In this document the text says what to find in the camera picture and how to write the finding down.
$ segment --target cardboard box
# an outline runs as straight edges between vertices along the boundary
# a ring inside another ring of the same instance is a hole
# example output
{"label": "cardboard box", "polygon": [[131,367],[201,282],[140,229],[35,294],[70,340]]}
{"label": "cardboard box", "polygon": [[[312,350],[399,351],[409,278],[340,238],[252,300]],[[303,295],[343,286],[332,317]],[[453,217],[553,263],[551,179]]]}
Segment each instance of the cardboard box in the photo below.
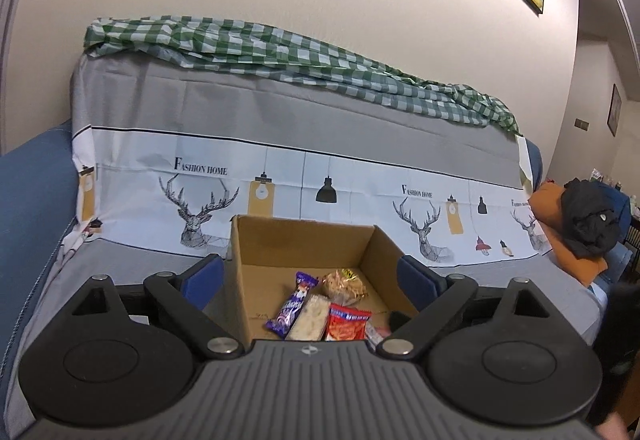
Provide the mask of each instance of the cardboard box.
{"label": "cardboard box", "polygon": [[388,324],[390,310],[416,315],[396,281],[401,256],[379,227],[235,216],[223,290],[226,328],[245,346],[278,339],[264,323],[295,290],[299,270],[320,279],[338,268],[353,270],[367,287],[356,308],[372,312],[375,326]]}

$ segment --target deer illustration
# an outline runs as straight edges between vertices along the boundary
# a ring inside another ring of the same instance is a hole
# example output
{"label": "deer illustration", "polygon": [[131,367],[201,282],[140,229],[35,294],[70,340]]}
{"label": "deer illustration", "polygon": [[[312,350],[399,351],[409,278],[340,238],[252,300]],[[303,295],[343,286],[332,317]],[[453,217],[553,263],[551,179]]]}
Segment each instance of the deer illustration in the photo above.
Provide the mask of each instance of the deer illustration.
{"label": "deer illustration", "polygon": [[206,246],[209,244],[212,236],[203,234],[202,229],[200,228],[201,225],[211,219],[210,213],[212,213],[213,211],[229,207],[229,205],[231,205],[231,203],[238,196],[238,191],[240,190],[240,188],[236,189],[236,193],[232,198],[229,198],[229,190],[226,188],[225,183],[221,179],[219,179],[220,183],[222,184],[222,188],[225,190],[225,195],[220,199],[218,203],[216,203],[216,199],[212,192],[210,203],[203,206],[198,214],[191,214],[187,202],[185,202],[182,198],[184,187],[180,189],[180,193],[177,196],[172,190],[172,182],[175,180],[178,174],[175,174],[171,177],[171,179],[166,183],[166,187],[162,185],[162,178],[159,178],[159,181],[162,192],[167,198],[169,198],[169,200],[171,200],[178,206],[178,215],[185,221],[184,230],[182,231],[182,235],[180,236],[180,243],[185,246],[192,247]]}
{"label": "deer illustration", "polygon": [[420,240],[420,253],[427,260],[434,261],[435,263],[453,261],[453,251],[450,248],[447,248],[446,246],[433,246],[427,239],[427,235],[431,232],[431,226],[437,222],[440,217],[441,208],[439,208],[438,213],[436,213],[436,208],[433,206],[433,203],[429,201],[431,208],[433,209],[433,216],[429,214],[429,211],[427,211],[427,219],[424,221],[422,228],[420,228],[411,217],[411,210],[409,210],[409,214],[404,212],[404,204],[406,200],[407,198],[404,199],[399,208],[396,207],[396,203],[393,202],[394,209],[396,210],[396,214],[400,216],[400,219],[407,222],[411,226],[412,232],[415,232],[418,235],[418,240]]}
{"label": "deer illustration", "polygon": [[536,219],[530,214],[529,224],[527,225],[517,217],[515,210],[511,211],[511,217],[520,224],[523,230],[527,231],[527,234],[529,235],[529,241],[531,242],[533,250],[542,250],[542,248],[548,242],[544,234],[536,234],[534,232],[534,230],[536,229]]}

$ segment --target white snack bar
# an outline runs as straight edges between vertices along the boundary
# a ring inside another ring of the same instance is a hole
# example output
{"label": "white snack bar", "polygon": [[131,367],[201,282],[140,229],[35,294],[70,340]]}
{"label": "white snack bar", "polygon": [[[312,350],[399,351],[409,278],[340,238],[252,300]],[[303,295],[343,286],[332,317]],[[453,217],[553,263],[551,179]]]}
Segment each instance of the white snack bar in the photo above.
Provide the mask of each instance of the white snack bar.
{"label": "white snack bar", "polygon": [[331,302],[323,295],[313,294],[293,323],[287,341],[319,341],[324,334]]}

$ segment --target orange cushion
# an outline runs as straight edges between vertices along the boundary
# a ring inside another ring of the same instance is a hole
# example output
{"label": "orange cushion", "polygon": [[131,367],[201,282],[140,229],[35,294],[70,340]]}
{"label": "orange cushion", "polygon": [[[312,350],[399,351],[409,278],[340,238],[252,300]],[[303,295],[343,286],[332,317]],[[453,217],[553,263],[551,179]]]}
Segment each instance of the orange cushion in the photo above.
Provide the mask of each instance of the orange cushion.
{"label": "orange cushion", "polygon": [[607,262],[604,258],[582,258],[579,260],[566,248],[560,234],[543,222],[540,222],[540,227],[545,231],[549,243],[554,248],[560,268],[567,274],[574,276],[584,286],[589,286],[599,273],[607,269]]}
{"label": "orange cushion", "polygon": [[536,219],[558,232],[562,231],[562,193],[564,187],[553,182],[545,182],[529,198],[529,205]]}

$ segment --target green checkered cloth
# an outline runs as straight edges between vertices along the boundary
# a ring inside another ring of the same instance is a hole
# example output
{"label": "green checkered cloth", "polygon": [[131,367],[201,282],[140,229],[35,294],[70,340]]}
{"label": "green checkered cloth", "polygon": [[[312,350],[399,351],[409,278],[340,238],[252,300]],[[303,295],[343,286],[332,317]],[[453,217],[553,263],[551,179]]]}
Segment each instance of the green checkered cloth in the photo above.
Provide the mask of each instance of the green checkered cloth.
{"label": "green checkered cloth", "polygon": [[102,18],[87,28],[84,47],[90,56],[138,50],[183,68],[324,86],[403,112],[475,126],[492,123],[519,134],[503,102],[465,84],[425,81],[329,43],[258,23]]}

